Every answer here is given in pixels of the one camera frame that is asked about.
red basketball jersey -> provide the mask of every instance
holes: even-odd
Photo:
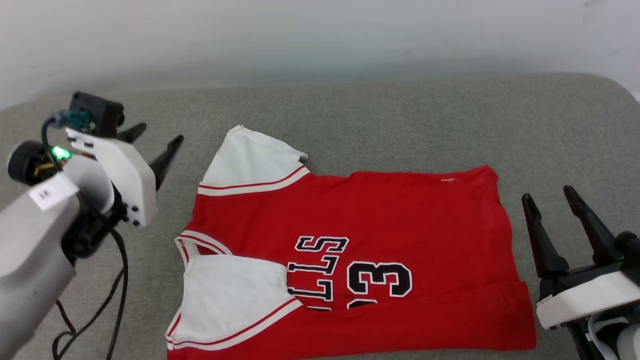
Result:
[[[535,347],[490,167],[315,176],[306,158],[229,131],[176,239],[169,359]]]

printed number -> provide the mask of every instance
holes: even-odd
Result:
[[[301,297],[314,297],[317,299],[323,299],[324,301],[333,301],[333,280],[318,279],[318,286],[322,288],[321,291],[301,290],[296,288],[289,288],[289,293],[294,296]]]
[[[411,271],[403,264],[354,261],[347,267],[347,286],[352,293],[369,294],[369,283],[362,279],[363,274],[371,275],[371,284],[389,284],[391,297],[404,297],[413,287]]]
[[[296,242],[297,251],[305,252],[327,252],[340,253],[349,243],[349,238],[320,236],[314,241],[313,236],[300,236]],[[318,272],[325,276],[333,275],[333,271],[340,259],[339,255],[323,255],[321,261],[323,265],[307,265],[299,263],[288,263],[289,272]],[[369,274],[370,279],[363,279],[363,274]],[[389,285],[389,296],[404,297],[413,288],[411,270],[401,263],[371,263],[368,261],[354,261],[347,266],[347,287],[356,295],[368,295],[369,283]],[[303,290],[289,288],[289,293],[299,297],[312,297],[323,301],[333,301],[333,281],[328,279],[318,279],[316,284],[321,290]],[[354,307],[377,304],[375,299],[353,299],[347,304],[348,309]],[[309,308],[319,311],[329,311],[330,307],[309,306]]]
[[[343,252],[349,243],[348,238],[334,238],[332,236],[321,236],[314,242],[313,236],[300,236],[296,243],[297,251],[321,252],[327,245],[326,252]]]
[[[363,306],[363,305],[367,305],[367,304],[377,304],[377,303],[378,303],[377,300],[355,299],[355,300],[352,300],[351,302],[349,302],[349,304],[347,304],[347,309],[353,309],[354,307]]]

gray couch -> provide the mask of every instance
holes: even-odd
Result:
[[[452,172],[489,164],[500,177],[502,204],[513,227],[513,255],[532,304],[538,280],[522,216],[523,193],[534,196],[549,235],[571,266],[588,264],[591,251],[566,205],[563,185],[574,185],[614,233],[640,231],[640,106],[608,79],[541,74],[101,95],[124,103],[128,125],[149,124],[137,143],[146,159],[173,136],[186,137],[158,194],[160,212],[154,223],[145,229],[119,227],[131,280],[116,359],[165,356],[163,334],[180,304],[182,287],[183,265],[173,238],[190,219],[198,181],[227,130],[237,124],[306,152],[307,165],[317,175],[346,176],[357,170]],[[8,154],[21,140],[37,139],[44,117],[68,106],[69,100],[45,97],[0,112],[0,154]],[[52,133],[56,143],[65,143],[63,132]],[[0,175],[0,206],[24,190]],[[111,239],[94,257],[77,264],[77,278],[62,296],[76,325],[91,317],[119,269],[120,256]],[[114,300],[66,358],[104,358],[117,309]],[[17,359],[51,358],[51,340],[64,330],[57,309],[52,309]],[[528,352],[435,350],[346,359],[470,357],[577,355],[566,331],[538,328],[538,347]]]

white label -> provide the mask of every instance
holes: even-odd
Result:
[[[80,189],[65,174],[58,172],[29,190],[29,196],[42,211],[47,211],[63,200],[75,195]]]

wire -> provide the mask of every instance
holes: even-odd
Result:
[[[42,164],[39,167],[36,167],[33,171],[33,176],[38,176],[42,170],[47,170],[48,168],[53,168],[53,164]]]
[[[102,303],[102,305],[100,305],[100,308],[98,308],[98,311],[95,312],[95,314],[93,315],[91,320],[89,320],[89,322],[86,323],[86,325],[83,326],[82,329],[80,329],[80,331],[75,332],[75,333],[71,333],[71,332],[68,332],[68,331],[61,332],[53,340],[53,344],[51,345],[51,348],[52,348],[51,350],[53,352],[54,360],[62,359],[62,357],[64,356],[65,352],[67,352],[67,350],[69,349],[71,344],[76,339],[78,339],[78,337],[80,335],[82,335],[82,333],[85,330],[87,330],[89,328],[89,326],[93,325],[93,323],[98,319],[100,314],[102,314],[102,312],[105,310],[105,308],[107,308],[107,305],[109,305],[109,303],[111,302],[111,298],[113,298],[113,295],[115,294],[116,289],[118,288],[118,284],[120,284],[120,279],[122,278],[123,273],[124,273],[123,270],[121,270],[120,273],[118,274],[118,276],[116,277],[115,281],[113,282],[113,285],[111,285],[111,290],[109,291],[109,295],[107,295],[107,298],[104,299],[104,302]],[[62,348],[62,351],[60,353],[58,353],[58,344],[60,343],[60,339],[62,339],[62,337],[65,336],[65,335],[71,335],[72,337],[71,337],[71,339],[69,339],[67,344]]]
[[[56,158],[53,156],[53,153],[51,152],[51,146],[49,145],[49,140],[47,138],[47,130],[49,129],[49,126],[51,126],[55,122],[56,122],[56,119],[54,117],[49,117],[47,120],[45,120],[44,124],[42,124],[42,130],[40,134],[42,136],[42,145],[44,145],[44,148],[47,151],[47,155],[51,160],[53,167],[56,169],[57,172],[61,172],[62,168],[60,167],[60,164],[58,163]],[[93,324],[93,322],[96,319],[98,319],[98,316],[100,316],[104,308],[106,308],[106,306],[111,302],[111,298],[113,297],[113,294],[118,284],[120,283],[120,279],[122,278],[122,292],[120,295],[120,306],[118,307],[116,323],[113,327],[113,334],[111,335],[111,343],[109,344],[109,350],[107,352],[107,357],[106,357],[107,360],[110,360],[111,357],[113,356],[113,350],[115,348],[116,340],[118,338],[118,331],[120,330],[120,324],[122,323],[122,315],[124,314],[124,304],[127,298],[127,287],[129,285],[129,259],[127,257],[127,250],[124,245],[124,240],[122,239],[122,236],[120,235],[120,233],[118,233],[118,231],[116,231],[113,225],[111,225],[111,222],[109,221],[109,219],[106,216],[104,216],[104,214],[102,214],[98,209],[96,209],[95,206],[93,206],[93,204],[91,204],[91,202],[89,202],[81,192],[78,192],[77,196],[78,196],[78,199],[83,203],[83,205],[85,205],[89,210],[91,210],[91,212],[95,216],[100,218],[100,220],[104,223],[104,226],[107,228],[107,230],[109,231],[113,239],[116,241],[116,244],[118,245],[118,250],[120,251],[120,256],[122,257],[122,270],[120,271],[115,281],[113,282],[113,285],[111,286],[111,291],[109,292],[109,296],[107,296],[107,299],[105,299],[105,301],[102,303],[98,311],[96,311],[93,318],[82,329],[80,329],[80,331],[76,333],[65,331],[59,334],[55,338],[51,346],[52,348],[51,350],[53,353],[54,360],[62,359],[62,356],[64,356],[65,352],[67,352],[67,350],[69,349],[71,344],[77,339],[77,337],[80,336],[87,328],[89,328],[89,326],[91,326],[91,324]],[[67,344],[62,348],[62,351],[58,354],[58,344],[60,342],[60,339],[62,339],[62,337],[65,335],[72,335],[72,337],[67,342]]]
[[[71,323],[71,320],[69,320],[69,317],[67,316],[67,312],[65,311],[65,307],[62,306],[62,303],[60,302],[60,300],[56,301],[56,305],[58,306],[58,309],[60,310],[60,315],[62,316],[62,320],[65,321],[65,324],[69,328],[69,331],[75,334],[76,328]]]

